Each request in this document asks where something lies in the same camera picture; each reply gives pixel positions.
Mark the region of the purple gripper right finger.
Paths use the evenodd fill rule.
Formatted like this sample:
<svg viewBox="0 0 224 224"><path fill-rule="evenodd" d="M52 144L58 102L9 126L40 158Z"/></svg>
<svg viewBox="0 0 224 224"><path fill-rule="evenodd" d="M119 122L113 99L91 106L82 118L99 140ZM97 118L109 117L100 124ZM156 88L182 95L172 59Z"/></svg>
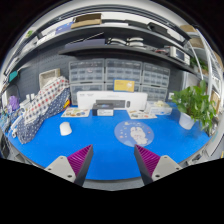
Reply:
<svg viewBox="0 0 224 224"><path fill-rule="evenodd" d="M134 156L145 185L182 169L168 155L159 156L140 145L134 147Z"/></svg>

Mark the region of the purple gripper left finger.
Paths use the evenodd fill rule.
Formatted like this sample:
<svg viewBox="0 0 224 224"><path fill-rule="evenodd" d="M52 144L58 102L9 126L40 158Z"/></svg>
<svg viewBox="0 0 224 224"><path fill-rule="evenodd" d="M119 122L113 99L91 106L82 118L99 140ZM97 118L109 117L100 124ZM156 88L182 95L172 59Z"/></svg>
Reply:
<svg viewBox="0 0 224 224"><path fill-rule="evenodd" d="M59 156L45 168L45 171L75 183L78 186L82 186L85 181L92 156L93 146L89 145L68 157Z"/></svg>

